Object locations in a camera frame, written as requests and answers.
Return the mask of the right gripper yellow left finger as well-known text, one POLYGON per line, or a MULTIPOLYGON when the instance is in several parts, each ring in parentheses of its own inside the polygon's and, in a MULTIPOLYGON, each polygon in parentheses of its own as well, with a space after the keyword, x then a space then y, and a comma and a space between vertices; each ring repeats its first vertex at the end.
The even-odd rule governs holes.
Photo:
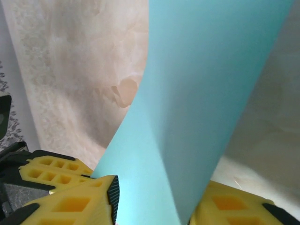
POLYGON ((30 201, 1 221, 2 225, 114 225, 120 187, 108 175, 30 201))

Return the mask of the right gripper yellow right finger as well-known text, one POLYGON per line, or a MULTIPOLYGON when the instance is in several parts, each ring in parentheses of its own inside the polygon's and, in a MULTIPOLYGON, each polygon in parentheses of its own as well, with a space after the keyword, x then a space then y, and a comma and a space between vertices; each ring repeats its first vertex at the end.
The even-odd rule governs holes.
POLYGON ((191 225, 298 225, 273 201, 210 181, 189 221, 191 225))

